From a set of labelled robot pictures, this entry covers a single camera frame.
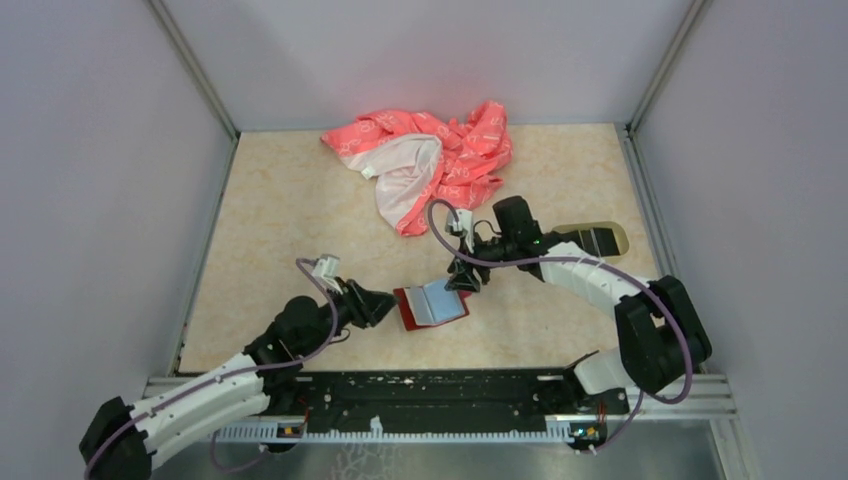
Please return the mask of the red card holder wallet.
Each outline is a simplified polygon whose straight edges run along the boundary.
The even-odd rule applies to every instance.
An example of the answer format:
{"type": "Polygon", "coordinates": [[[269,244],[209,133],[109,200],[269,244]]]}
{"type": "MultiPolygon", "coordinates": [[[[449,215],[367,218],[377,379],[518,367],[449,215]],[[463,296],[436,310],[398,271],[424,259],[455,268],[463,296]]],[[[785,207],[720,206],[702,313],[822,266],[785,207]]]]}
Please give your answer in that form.
{"type": "Polygon", "coordinates": [[[447,283],[448,279],[442,278],[393,290],[405,331],[436,328],[469,315],[466,300],[471,293],[448,290],[447,283]]]}

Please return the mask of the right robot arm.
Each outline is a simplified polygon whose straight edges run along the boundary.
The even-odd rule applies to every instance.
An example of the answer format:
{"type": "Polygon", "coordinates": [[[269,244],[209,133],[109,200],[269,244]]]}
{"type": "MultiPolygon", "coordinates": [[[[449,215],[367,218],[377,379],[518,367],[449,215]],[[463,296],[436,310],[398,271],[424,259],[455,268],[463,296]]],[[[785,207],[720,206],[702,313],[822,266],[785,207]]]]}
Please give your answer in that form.
{"type": "Polygon", "coordinates": [[[484,240],[471,211],[449,207],[445,232],[435,235],[454,256],[449,289],[477,292],[492,270],[516,267],[567,289],[615,324],[616,347],[569,367],[563,385],[569,408],[588,412],[604,392],[618,388],[636,387],[664,404],[688,396],[695,368],[712,346],[679,279],[646,279],[612,265],[611,247],[599,246],[593,230],[542,231],[521,196],[497,202],[494,211],[499,228],[484,240]]]}

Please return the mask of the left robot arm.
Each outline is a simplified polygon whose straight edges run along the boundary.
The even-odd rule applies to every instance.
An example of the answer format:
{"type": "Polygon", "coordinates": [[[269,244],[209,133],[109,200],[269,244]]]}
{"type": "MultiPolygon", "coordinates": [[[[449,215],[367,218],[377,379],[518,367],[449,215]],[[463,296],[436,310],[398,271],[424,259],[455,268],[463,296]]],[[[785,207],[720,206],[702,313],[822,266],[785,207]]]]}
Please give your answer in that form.
{"type": "Polygon", "coordinates": [[[269,327],[219,367],[165,393],[104,402],[79,444],[87,479],[148,479],[182,449],[242,418],[292,411],[296,377],[350,326],[377,326],[398,304],[389,292],[342,280],[318,304],[289,300],[269,327]]]}

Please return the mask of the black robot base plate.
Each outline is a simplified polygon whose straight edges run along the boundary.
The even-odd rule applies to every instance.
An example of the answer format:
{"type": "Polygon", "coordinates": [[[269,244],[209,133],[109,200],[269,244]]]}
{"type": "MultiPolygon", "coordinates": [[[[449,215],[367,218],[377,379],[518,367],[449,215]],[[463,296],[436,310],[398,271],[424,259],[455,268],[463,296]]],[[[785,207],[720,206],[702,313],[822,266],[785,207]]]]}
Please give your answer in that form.
{"type": "Polygon", "coordinates": [[[590,396],[564,368],[306,372],[271,390],[265,412],[308,417],[309,433],[535,433],[554,415],[628,414],[623,389],[590,396]]]}

